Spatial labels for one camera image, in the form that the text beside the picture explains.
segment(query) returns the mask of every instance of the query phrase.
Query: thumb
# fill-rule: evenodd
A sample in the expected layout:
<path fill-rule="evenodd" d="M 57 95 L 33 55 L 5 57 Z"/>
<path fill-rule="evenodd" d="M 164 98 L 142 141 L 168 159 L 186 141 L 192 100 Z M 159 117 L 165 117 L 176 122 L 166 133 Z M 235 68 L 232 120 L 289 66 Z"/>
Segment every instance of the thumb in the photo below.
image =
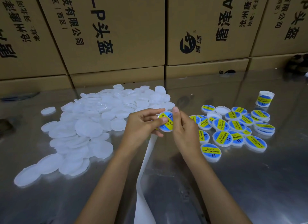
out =
<path fill-rule="evenodd" d="M 172 115 L 173 115 L 173 128 L 174 130 L 179 130 L 179 129 L 182 129 L 182 118 L 181 118 L 181 114 L 180 114 L 180 111 L 179 111 L 179 108 L 178 107 L 173 107 L 172 108 Z"/>
<path fill-rule="evenodd" d="M 154 121 L 149 122 L 151 125 L 152 130 L 158 128 L 161 125 L 164 125 L 166 122 L 168 121 L 167 117 L 163 117 L 163 118 L 158 118 Z"/>

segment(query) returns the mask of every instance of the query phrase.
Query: human hand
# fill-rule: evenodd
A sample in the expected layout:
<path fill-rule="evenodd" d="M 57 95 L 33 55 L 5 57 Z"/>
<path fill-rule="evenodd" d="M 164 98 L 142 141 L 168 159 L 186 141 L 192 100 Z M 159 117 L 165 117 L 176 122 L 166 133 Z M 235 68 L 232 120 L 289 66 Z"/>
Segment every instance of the human hand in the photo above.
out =
<path fill-rule="evenodd" d="M 172 115 L 173 138 L 182 156 L 200 154 L 198 125 L 176 106 L 172 108 Z"/>
<path fill-rule="evenodd" d="M 131 149 L 134 153 L 151 133 L 163 137 L 161 132 L 155 130 L 168 121 L 166 117 L 157 118 L 156 114 L 163 111 L 165 109 L 146 109 L 130 113 L 120 147 Z"/>

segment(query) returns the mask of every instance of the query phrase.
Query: metal table surface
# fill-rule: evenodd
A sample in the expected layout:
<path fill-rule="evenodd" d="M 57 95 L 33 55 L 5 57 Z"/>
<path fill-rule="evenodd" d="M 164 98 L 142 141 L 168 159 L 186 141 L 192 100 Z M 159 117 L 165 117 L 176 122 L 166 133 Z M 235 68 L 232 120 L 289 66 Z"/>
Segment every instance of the metal table surface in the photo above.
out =
<path fill-rule="evenodd" d="M 124 84 L 125 88 L 165 85 L 171 101 L 189 115 L 201 114 L 203 104 L 240 106 L 249 112 L 260 90 L 275 93 L 267 112 L 275 134 L 263 138 L 268 148 L 255 153 L 242 148 L 221 148 L 222 157 L 212 168 L 255 224 L 308 223 L 308 87 L 304 78 L 286 77 L 278 70 L 208 75 Z M 0 139 L 0 223 L 73 223 L 86 203 L 108 160 L 91 158 L 88 170 L 77 177 L 58 171 L 41 176 L 24 188 L 13 179 L 24 167 L 54 153 L 51 140 L 40 128 L 59 120 L 60 107 L 80 93 L 102 87 L 50 91 L 24 101 L 0 103 L 0 118 L 14 126 Z M 40 110 L 55 106 L 57 112 L 42 116 Z M 117 149 L 122 132 L 111 132 Z M 134 157 L 120 202 L 116 223 L 133 223 L 136 180 L 147 141 Z M 144 196 L 158 224 L 206 223 L 206 207 L 196 182 L 177 150 L 171 133 L 158 139 L 142 178 Z"/>

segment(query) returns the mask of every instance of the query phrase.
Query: soldering paste container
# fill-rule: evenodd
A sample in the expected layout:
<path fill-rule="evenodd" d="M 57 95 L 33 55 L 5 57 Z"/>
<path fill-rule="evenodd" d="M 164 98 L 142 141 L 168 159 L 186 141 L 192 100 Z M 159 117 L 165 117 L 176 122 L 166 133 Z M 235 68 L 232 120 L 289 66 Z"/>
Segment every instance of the soldering paste container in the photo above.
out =
<path fill-rule="evenodd" d="M 215 111 L 215 107 L 212 106 L 212 105 L 203 105 L 203 106 L 201 107 L 201 111 L 202 111 L 203 113 L 213 112 L 213 111 Z"/>
<path fill-rule="evenodd" d="M 246 137 L 245 144 L 248 148 L 257 152 L 264 152 L 267 148 L 267 144 L 265 143 L 265 141 L 257 136 Z"/>
<path fill-rule="evenodd" d="M 172 115 L 172 112 L 164 111 L 164 112 L 160 113 L 159 116 L 158 116 L 158 118 L 163 118 L 163 117 L 167 117 L 168 121 L 164 125 L 161 125 L 159 127 L 159 129 L 162 130 L 163 132 L 172 132 L 172 129 L 173 129 L 173 115 Z"/>
<path fill-rule="evenodd" d="M 242 118 L 239 120 L 239 122 L 245 126 L 251 126 L 253 125 L 254 120 L 248 115 L 242 115 Z"/>
<path fill-rule="evenodd" d="M 270 125 L 270 124 L 267 124 L 267 123 L 263 123 L 263 122 L 255 122 L 253 124 L 253 127 L 255 129 L 259 129 L 261 131 L 265 131 L 265 132 L 269 132 L 269 133 L 273 133 L 275 132 L 275 127 Z"/>
<path fill-rule="evenodd" d="M 247 136 L 251 135 L 252 131 L 249 127 L 246 126 L 244 131 L 242 131 L 242 132 L 238 131 L 238 133 L 240 133 L 244 137 L 247 137 Z"/>
<path fill-rule="evenodd" d="M 204 119 L 207 119 L 205 115 L 197 115 L 197 116 L 200 117 L 201 121 L 203 121 Z"/>
<path fill-rule="evenodd" d="M 203 144 L 200 149 L 205 159 L 209 162 L 217 162 L 221 158 L 221 151 L 214 144 Z"/>
<path fill-rule="evenodd" d="M 217 117 L 210 117 L 210 118 L 208 118 L 208 123 L 209 123 L 210 126 L 213 126 L 213 121 L 215 119 L 218 119 L 218 118 Z"/>
<path fill-rule="evenodd" d="M 218 131 L 213 134 L 214 143 L 221 147 L 228 147 L 233 142 L 232 135 L 227 131 Z"/>
<path fill-rule="evenodd" d="M 209 142 L 209 140 L 210 140 L 209 134 L 206 133 L 203 130 L 199 130 L 199 141 L 200 141 L 200 144 L 206 144 L 206 143 Z"/>
<path fill-rule="evenodd" d="M 242 115 L 240 112 L 228 112 L 225 114 L 225 119 L 226 120 L 240 120 L 242 118 Z"/>
<path fill-rule="evenodd" d="M 251 116 L 260 119 L 261 121 L 268 121 L 270 118 L 270 114 L 266 113 L 265 111 L 254 110 L 251 112 Z"/>
<path fill-rule="evenodd" d="M 239 112 L 242 115 L 245 115 L 245 114 L 248 113 L 248 111 L 246 109 L 244 109 L 242 107 L 238 107 L 238 106 L 232 107 L 231 110 L 234 111 L 234 112 Z"/>
<path fill-rule="evenodd" d="M 230 109 L 225 106 L 217 106 L 215 109 L 216 113 L 221 114 L 222 116 L 225 115 L 226 113 L 230 112 Z"/>
<path fill-rule="evenodd" d="M 257 119 L 255 117 L 251 116 L 251 113 L 248 113 L 247 116 L 251 117 L 254 121 L 257 121 L 257 122 L 261 121 L 260 119 Z"/>
<path fill-rule="evenodd" d="M 244 137 L 235 131 L 228 131 L 232 137 L 233 137 L 233 142 L 231 145 L 235 147 L 241 147 L 244 144 Z"/>
<path fill-rule="evenodd" d="M 212 128 L 212 126 L 209 125 L 208 118 L 199 122 L 198 126 L 199 126 L 200 129 L 205 130 L 205 131 L 210 130 Z"/>
<path fill-rule="evenodd" d="M 197 115 L 191 115 L 190 118 L 195 121 L 196 124 L 199 124 L 201 119 Z"/>
<path fill-rule="evenodd" d="M 230 129 L 229 124 L 222 119 L 215 119 L 212 123 L 212 127 L 216 131 L 228 131 Z"/>
<path fill-rule="evenodd" d="M 256 100 L 256 105 L 261 107 L 269 107 L 275 94 L 269 91 L 260 91 Z"/>
<path fill-rule="evenodd" d="M 218 119 L 222 119 L 222 115 L 216 112 L 209 112 L 206 114 L 206 117 L 209 119 L 210 117 L 216 117 Z"/>
<path fill-rule="evenodd" d="M 274 135 L 274 133 L 275 132 L 266 132 L 266 131 L 262 131 L 262 130 L 259 130 L 259 129 L 257 129 L 255 126 L 253 126 L 253 128 L 254 128 L 254 130 L 257 132 L 257 133 L 259 133 L 259 134 L 261 134 L 261 135 L 264 135 L 264 136 L 272 136 L 272 135 Z"/>
<path fill-rule="evenodd" d="M 237 131 L 237 132 L 243 132 L 246 129 L 246 126 L 239 121 L 229 121 L 228 122 L 230 130 Z"/>

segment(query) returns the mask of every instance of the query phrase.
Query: printed logo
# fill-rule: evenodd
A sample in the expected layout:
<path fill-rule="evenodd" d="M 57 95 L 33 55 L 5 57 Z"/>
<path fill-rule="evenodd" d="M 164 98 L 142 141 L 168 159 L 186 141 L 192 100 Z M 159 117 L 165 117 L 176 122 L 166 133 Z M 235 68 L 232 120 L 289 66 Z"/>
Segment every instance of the printed logo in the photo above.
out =
<path fill-rule="evenodd" d="M 193 36 L 191 36 L 189 32 L 186 32 L 186 33 L 187 35 L 185 36 L 185 38 L 182 38 L 180 42 L 180 50 L 184 54 L 189 54 L 196 47 L 196 39 Z"/>

